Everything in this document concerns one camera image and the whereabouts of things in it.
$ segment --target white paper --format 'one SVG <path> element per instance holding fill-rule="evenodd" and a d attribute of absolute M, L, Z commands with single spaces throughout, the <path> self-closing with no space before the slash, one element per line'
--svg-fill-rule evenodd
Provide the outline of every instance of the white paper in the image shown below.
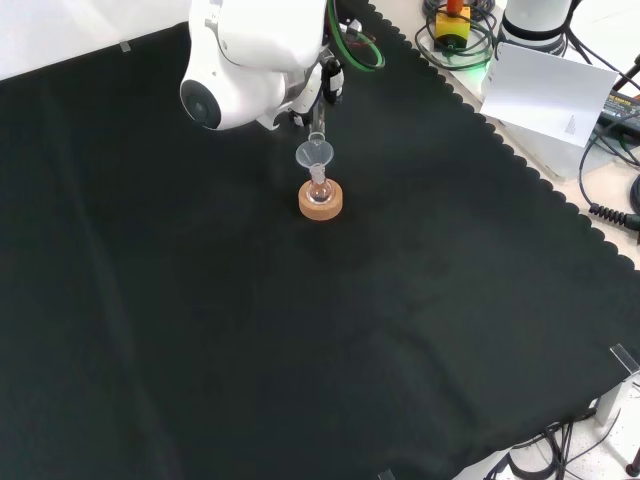
<path fill-rule="evenodd" d="M 497 53 L 480 113 L 584 147 L 616 73 L 508 43 Z"/>

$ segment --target white cylinder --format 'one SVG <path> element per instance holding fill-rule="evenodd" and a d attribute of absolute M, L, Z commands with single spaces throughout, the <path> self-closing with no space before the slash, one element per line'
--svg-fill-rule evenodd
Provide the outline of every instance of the white cylinder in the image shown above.
<path fill-rule="evenodd" d="M 548 32 L 562 26 L 572 0 L 509 0 L 504 16 L 523 30 Z"/>

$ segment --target black tablecloth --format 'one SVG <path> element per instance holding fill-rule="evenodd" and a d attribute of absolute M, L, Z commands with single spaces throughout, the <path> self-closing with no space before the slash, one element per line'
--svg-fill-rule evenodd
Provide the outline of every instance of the black tablecloth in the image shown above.
<path fill-rule="evenodd" d="M 328 223 L 304 132 L 188 119 L 185 25 L 0 85 L 1 478 L 444 480 L 623 378 L 630 262 L 346 3 Z"/>

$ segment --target white table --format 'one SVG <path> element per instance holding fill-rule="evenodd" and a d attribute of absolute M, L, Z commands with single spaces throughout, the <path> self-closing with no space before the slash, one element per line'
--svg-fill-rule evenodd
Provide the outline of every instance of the white table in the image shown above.
<path fill-rule="evenodd" d="M 370 3 L 413 43 L 415 32 L 424 25 L 422 0 L 370 0 Z M 498 0 L 497 3 L 502 8 L 506 6 L 506 0 Z M 585 0 L 576 11 L 574 31 L 591 49 L 608 59 L 613 65 L 626 71 L 633 65 L 633 59 L 640 53 L 638 50 L 640 48 L 638 19 L 640 19 L 640 2 L 637 0 L 622 0 L 615 2 L 615 4 L 607 3 L 606 6 L 599 0 Z M 441 73 L 466 103 L 472 105 L 476 111 L 480 110 L 480 101 L 474 94 L 449 72 L 441 70 Z M 622 92 L 630 95 L 635 94 L 629 85 Z M 588 215 L 593 226 L 604 233 L 605 239 L 616 245 L 621 255 L 629 257 L 634 262 L 636 269 L 640 269 L 640 247 L 637 245 L 637 233 L 618 228 L 589 215 L 588 205 L 575 180 L 559 181 L 550 176 L 548 171 L 520 145 L 518 140 L 500 122 L 493 120 L 490 122 L 496 126 L 497 132 L 505 139 L 505 143 L 516 151 L 517 155 L 527 159 L 529 166 L 538 170 L 542 178 L 549 180 L 557 191 L 566 196 L 568 202 L 575 204 L 582 213 Z M 621 162 L 612 161 L 586 174 L 584 184 L 594 202 L 623 212 L 631 212 L 629 191 L 639 173 Z"/>

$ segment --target robotic arm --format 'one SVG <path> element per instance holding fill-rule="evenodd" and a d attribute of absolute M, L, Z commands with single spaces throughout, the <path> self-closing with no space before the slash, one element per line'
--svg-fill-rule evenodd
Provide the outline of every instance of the robotic arm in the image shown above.
<path fill-rule="evenodd" d="M 322 45 L 325 8 L 326 0 L 192 0 L 180 85 L 187 113 L 211 130 L 254 120 L 274 129 L 282 112 L 308 113 L 332 58 Z"/>

